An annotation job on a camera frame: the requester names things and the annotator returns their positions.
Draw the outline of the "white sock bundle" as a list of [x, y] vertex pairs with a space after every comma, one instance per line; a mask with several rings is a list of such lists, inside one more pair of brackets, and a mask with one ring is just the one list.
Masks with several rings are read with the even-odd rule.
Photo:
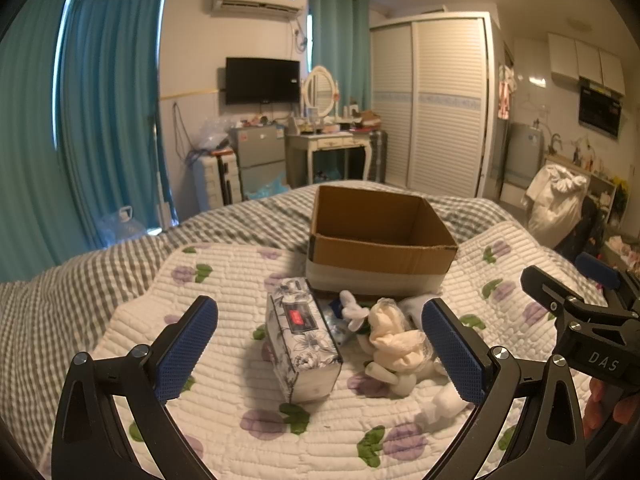
[[469, 402], [462, 399], [452, 382], [448, 382], [421, 408], [416, 415], [416, 423], [422, 427], [431, 427], [443, 420], [456, 418], [468, 406]]

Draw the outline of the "cream plush toy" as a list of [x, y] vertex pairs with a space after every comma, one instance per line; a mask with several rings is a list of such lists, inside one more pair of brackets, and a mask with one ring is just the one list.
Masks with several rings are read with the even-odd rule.
[[370, 309], [369, 342], [373, 361], [396, 373], [413, 373], [435, 359], [433, 346], [422, 330], [409, 328], [393, 299], [381, 298]]

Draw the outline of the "blue tissue pack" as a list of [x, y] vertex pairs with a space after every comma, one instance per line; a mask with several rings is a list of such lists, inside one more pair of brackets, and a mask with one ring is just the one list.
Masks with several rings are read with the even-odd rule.
[[338, 346], [346, 344], [352, 336], [352, 332], [348, 329], [348, 321], [342, 318], [341, 301], [338, 298], [320, 298], [319, 306], [335, 343]]

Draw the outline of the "floral tissue box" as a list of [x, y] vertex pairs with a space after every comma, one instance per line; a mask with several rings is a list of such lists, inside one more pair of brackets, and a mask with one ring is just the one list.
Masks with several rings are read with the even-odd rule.
[[266, 337], [288, 403], [317, 402], [331, 394], [343, 359], [304, 278], [285, 278], [268, 294]]

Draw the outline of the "white bone-shaped plush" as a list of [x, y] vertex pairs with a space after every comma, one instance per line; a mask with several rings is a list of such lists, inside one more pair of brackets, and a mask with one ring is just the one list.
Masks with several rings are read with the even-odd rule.
[[405, 398], [412, 393], [418, 383], [418, 375], [416, 373], [392, 372], [374, 361], [367, 364], [364, 372], [378, 382], [388, 385], [390, 392], [400, 398]]

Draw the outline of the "white stuffed bag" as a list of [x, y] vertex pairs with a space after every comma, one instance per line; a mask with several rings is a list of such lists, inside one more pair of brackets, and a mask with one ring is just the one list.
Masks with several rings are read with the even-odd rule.
[[543, 166], [525, 191], [526, 228], [542, 246], [555, 248], [582, 218], [589, 180], [558, 164]]

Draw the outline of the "black range hood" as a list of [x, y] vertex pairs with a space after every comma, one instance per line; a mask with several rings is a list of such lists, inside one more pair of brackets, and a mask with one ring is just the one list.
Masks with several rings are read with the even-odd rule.
[[617, 139], [622, 121], [622, 98], [589, 79], [579, 79], [578, 122], [585, 128]]

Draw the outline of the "white sliding wardrobe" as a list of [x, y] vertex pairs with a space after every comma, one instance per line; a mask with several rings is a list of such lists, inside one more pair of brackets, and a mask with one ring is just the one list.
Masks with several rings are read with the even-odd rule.
[[487, 12], [372, 26], [372, 110], [387, 134], [387, 184], [430, 195], [491, 196], [501, 46]]

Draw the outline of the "blue plastic bag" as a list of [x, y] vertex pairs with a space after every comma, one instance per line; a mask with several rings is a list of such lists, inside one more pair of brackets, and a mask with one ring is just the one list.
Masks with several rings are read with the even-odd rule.
[[261, 186], [255, 192], [246, 193], [247, 200], [262, 200], [271, 196], [279, 195], [290, 190], [290, 186], [285, 182], [285, 175], [281, 174], [273, 181]]

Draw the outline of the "oval vanity mirror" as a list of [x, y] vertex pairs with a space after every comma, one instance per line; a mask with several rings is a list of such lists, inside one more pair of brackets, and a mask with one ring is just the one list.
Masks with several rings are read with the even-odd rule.
[[314, 67], [304, 81], [304, 109], [308, 118], [326, 118], [334, 111], [338, 97], [337, 83], [324, 66]]

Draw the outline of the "white suitcase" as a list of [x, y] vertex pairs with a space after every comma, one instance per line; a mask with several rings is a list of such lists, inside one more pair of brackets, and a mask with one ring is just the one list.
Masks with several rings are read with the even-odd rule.
[[192, 174], [201, 212], [242, 203], [240, 170], [234, 151], [200, 156], [192, 166]]

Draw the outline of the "teal curtain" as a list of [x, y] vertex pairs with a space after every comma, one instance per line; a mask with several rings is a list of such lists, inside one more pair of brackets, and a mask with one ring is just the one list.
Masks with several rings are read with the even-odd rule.
[[370, 0], [308, 0], [312, 19], [311, 66], [337, 82], [338, 110], [371, 107]]
[[26, 0], [1, 40], [1, 277], [107, 248], [123, 206], [175, 218], [160, 130], [165, 0]]

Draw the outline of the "left teal curtain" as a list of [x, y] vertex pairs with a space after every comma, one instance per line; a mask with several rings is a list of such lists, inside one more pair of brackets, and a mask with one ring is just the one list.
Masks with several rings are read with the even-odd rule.
[[1, 277], [107, 248], [123, 206], [175, 218], [160, 130], [165, 0], [26, 0], [1, 40]]

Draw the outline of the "white air conditioner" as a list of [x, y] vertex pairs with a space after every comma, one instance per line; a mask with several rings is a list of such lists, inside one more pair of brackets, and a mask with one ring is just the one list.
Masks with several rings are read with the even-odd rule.
[[297, 16], [305, 8], [306, 0], [213, 0], [214, 11]]

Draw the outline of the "white wall cabinets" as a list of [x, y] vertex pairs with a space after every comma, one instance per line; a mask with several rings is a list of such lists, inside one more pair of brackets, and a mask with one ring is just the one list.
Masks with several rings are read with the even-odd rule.
[[592, 44], [548, 33], [552, 79], [564, 86], [595, 84], [616, 96], [626, 94], [622, 61]]

